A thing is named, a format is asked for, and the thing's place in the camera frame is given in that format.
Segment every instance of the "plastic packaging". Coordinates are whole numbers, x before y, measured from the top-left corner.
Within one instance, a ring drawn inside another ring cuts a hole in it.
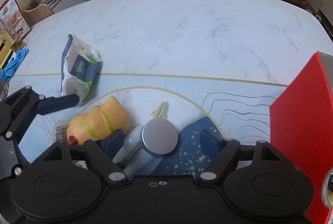
[[[68,40],[61,57],[61,94],[76,93],[83,105],[101,60],[96,50],[75,35]]]
[[[0,7],[0,11],[0,19],[2,23],[5,26],[10,24],[22,39],[31,31],[27,22],[22,17],[22,12],[16,0],[6,0]]]
[[[52,143],[56,142],[57,140],[67,140],[68,125],[69,121],[56,120],[54,122]]]

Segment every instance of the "chair backrest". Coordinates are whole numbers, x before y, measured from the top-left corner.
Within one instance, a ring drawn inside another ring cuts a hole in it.
[[[53,14],[53,10],[47,4],[42,4],[35,9],[24,10],[22,12],[22,16],[30,27]]]

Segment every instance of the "toy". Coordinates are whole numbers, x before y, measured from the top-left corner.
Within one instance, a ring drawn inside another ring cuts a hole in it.
[[[93,107],[89,114],[74,117],[69,122],[67,138],[69,144],[83,144],[88,139],[104,139],[116,129],[126,133],[129,124],[126,110],[110,96],[101,106]]]

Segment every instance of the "metal bolt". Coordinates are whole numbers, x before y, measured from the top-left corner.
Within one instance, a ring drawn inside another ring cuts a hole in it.
[[[205,171],[202,174],[200,174],[201,179],[204,179],[205,181],[211,181],[216,179],[217,175],[210,171]]]
[[[159,184],[156,183],[156,182],[150,182],[149,186],[151,186],[151,187],[157,187],[157,186],[159,186]]]
[[[121,181],[124,180],[126,177],[125,174],[123,174],[122,172],[112,172],[109,174],[109,179],[111,181]]]
[[[167,181],[159,181],[159,185],[167,185],[168,182]]]
[[[14,169],[14,173],[15,173],[17,176],[19,176],[19,175],[21,175],[22,170],[21,170],[19,167],[16,167],[16,168]]]

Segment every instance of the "gold line on table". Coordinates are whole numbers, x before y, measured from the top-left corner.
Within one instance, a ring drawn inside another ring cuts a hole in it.
[[[263,123],[264,125],[266,125],[268,127],[270,126],[270,124],[267,123],[267,122],[264,122],[264,121],[261,121],[261,120],[257,120],[257,119],[241,119],[241,118],[238,118],[237,116],[233,115],[232,113],[226,113],[224,119],[227,117],[227,115],[234,116],[235,118],[237,118],[239,120],[242,120],[242,121],[257,121],[257,122]]]
[[[241,103],[241,104],[244,104],[246,106],[250,106],[250,107],[258,107],[258,106],[267,106],[267,107],[270,107],[270,105],[267,105],[267,104],[257,104],[257,105],[249,105],[249,104],[245,104],[241,101],[237,101],[237,100],[232,100],[232,99],[215,99],[213,101],[213,103],[211,104],[210,106],[210,110],[208,111],[209,113],[211,112],[211,110],[213,109],[213,105],[216,101],[232,101],[232,102],[237,102],[237,103]]]
[[[227,132],[224,132],[224,133],[227,134],[227,133],[236,132],[236,131],[238,131],[238,130],[241,130],[241,129],[244,128],[244,127],[253,127],[253,128],[255,128],[255,129],[259,130],[260,132],[264,133],[265,135],[269,136],[269,134],[265,133],[264,131],[260,130],[259,128],[255,127],[255,126],[253,126],[253,125],[243,125],[243,126],[241,126],[240,128],[238,128],[238,129],[236,129],[236,130],[231,130],[231,131],[227,131]]]
[[[205,96],[204,101],[203,101],[203,103],[202,103],[201,106],[204,105],[205,100],[206,100],[206,98],[207,98],[209,95],[211,95],[211,94],[215,94],[215,93],[209,93],[209,94],[207,94],[207,95]],[[236,96],[236,97],[246,97],[246,98],[261,98],[261,97],[269,97],[269,98],[273,98],[274,100],[276,100],[275,97],[270,97],[270,96],[267,96],[267,95],[263,95],[263,96],[260,96],[260,97],[249,97],[249,96],[245,96],[245,95],[238,95],[238,94],[232,94],[232,93],[222,93],[222,94],[232,95],[232,96]]]
[[[61,73],[50,73],[50,74],[18,74],[14,77],[25,77],[25,76],[40,76],[40,75],[61,75]],[[131,74],[131,73],[97,73],[97,75],[113,75],[113,76],[134,76],[134,77],[166,77],[166,78],[192,78],[192,79],[206,79],[206,80],[220,80],[220,81],[231,81],[231,82],[242,82],[242,83],[253,83],[262,85],[272,85],[279,87],[288,87],[285,84],[251,81],[243,79],[232,79],[232,78],[210,78],[200,76],[189,76],[189,75],[166,75],[166,74]]]
[[[239,111],[235,111],[235,110],[232,110],[232,109],[225,109],[222,113],[222,117],[221,117],[221,121],[220,121],[220,124],[222,124],[222,121],[223,121],[223,117],[224,117],[224,112],[225,111],[232,111],[232,112],[235,112],[235,113],[238,113],[239,115],[248,115],[248,114],[253,114],[253,115],[265,115],[265,116],[269,116],[269,114],[264,114],[264,113],[253,113],[253,112],[245,112],[245,113],[241,113]]]

